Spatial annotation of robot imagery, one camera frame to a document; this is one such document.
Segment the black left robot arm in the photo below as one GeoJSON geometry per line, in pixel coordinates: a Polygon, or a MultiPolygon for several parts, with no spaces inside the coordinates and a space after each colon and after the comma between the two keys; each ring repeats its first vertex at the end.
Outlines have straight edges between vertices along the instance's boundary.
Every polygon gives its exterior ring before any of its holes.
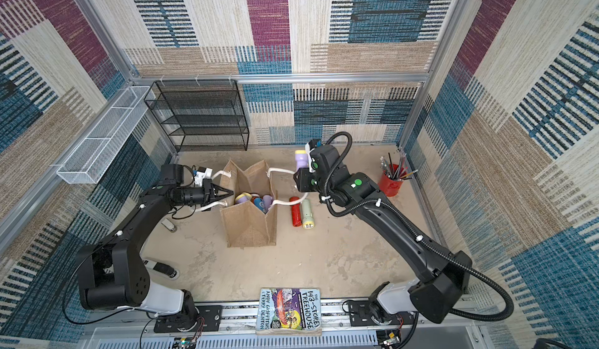
{"type": "Polygon", "coordinates": [[[210,210],[233,192],[203,177],[201,185],[185,184],[190,168],[164,164],[158,180],[143,191],[135,208],[96,245],[82,247],[76,270],[80,303],[86,310],[135,308],[158,316],[197,312],[190,292],[151,280],[141,251],[155,227],[178,206],[210,210]]]}

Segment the purple flashlight row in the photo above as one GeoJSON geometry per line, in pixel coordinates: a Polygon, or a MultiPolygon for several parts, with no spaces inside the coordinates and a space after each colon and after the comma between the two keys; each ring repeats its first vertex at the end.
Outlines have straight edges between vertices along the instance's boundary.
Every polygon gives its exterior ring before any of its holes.
{"type": "Polygon", "coordinates": [[[310,157],[309,154],[302,149],[295,151],[296,171],[302,168],[309,168],[310,157]]]}

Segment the red flashlight row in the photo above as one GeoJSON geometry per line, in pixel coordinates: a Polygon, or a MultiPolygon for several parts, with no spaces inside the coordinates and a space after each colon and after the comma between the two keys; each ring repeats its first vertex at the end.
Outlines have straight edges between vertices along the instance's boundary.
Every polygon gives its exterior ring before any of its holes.
{"type": "Polygon", "coordinates": [[[293,227],[302,227],[301,200],[299,197],[293,196],[290,198],[290,203],[293,227]]]}

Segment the blue flashlight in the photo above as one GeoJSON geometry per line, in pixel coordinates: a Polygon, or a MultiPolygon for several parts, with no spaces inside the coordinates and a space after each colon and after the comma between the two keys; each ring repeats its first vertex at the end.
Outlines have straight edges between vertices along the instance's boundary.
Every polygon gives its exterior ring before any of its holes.
{"type": "Polygon", "coordinates": [[[262,200],[261,197],[254,197],[252,200],[252,203],[262,212],[262,213],[267,213],[267,210],[265,209],[265,205],[264,205],[264,201],[262,200]]]}

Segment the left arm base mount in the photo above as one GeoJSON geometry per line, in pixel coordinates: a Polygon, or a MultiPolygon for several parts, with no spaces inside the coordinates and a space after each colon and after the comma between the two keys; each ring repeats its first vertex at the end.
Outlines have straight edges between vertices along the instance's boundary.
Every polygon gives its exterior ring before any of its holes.
{"type": "Polygon", "coordinates": [[[197,305],[189,314],[179,313],[159,316],[154,324],[154,333],[199,333],[216,332],[220,327],[222,305],[197,305]]]}

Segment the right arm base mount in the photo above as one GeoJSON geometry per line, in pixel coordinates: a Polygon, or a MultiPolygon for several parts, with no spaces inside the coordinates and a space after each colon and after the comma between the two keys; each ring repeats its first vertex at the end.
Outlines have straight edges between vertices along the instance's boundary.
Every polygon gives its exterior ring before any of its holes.
{"type": "Polygon", "coordinates": [[[349,316],[352,327],[412,325],[411,312],[387,313],[377,302],[348,299],[342,303],[343,312],[349,316]]]}

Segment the light green flashlight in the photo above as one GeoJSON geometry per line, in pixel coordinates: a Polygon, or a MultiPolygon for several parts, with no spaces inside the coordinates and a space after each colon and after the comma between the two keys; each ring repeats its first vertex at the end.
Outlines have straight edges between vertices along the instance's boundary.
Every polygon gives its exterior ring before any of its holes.
{"type": "Polygon", "coordinates": [[[315,226],[314,215],[309,199],[301,202],[302,225],[304,229],[312,229],[315,226]]]}

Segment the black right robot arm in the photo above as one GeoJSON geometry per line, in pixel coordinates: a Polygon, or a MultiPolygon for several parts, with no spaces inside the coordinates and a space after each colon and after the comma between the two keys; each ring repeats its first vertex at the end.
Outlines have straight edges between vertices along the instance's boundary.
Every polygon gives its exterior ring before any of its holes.
{"type": "Polygon", "coordinates": [[[472,265],[464,252],[453,253],[408,220],[379,186],[364,173],[349,173],[346,152],[312,139],[304,147],[307,159],[297,165],[294,180],[304,193],[316,192],[332,216],[354,215],[385,239],[412,269],[415,280],[385,282],[369,297],[368,308],[377,324],[398,313],[412,312],[440,324],[447,315],[465,317],[455,308],[465,293],[472,265]]]}

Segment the burlap tote bag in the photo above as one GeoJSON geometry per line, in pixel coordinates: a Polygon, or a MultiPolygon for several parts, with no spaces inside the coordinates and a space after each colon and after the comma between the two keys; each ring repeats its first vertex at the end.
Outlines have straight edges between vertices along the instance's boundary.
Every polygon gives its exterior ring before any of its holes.
{"type": "Polygon", "coordinates": [[[290,202],[279,199],[272,176],[275,173],[292,174],[287,169],[270,167],[262,160],[241,169],[229,160],[221,172],[218,184],[234,191],[234,195],[219,201],[222,225],[226,232],[227,246],[230,248],[255,248],[276,245],[278,208],[289,206],[290,202]],[[251,201],[235,204],[235,198],[242,192],[252,195],[251,201]],[[273,204],[267,213],[262,213],[253,203],[254,197],[270,195],[273,204]]]}

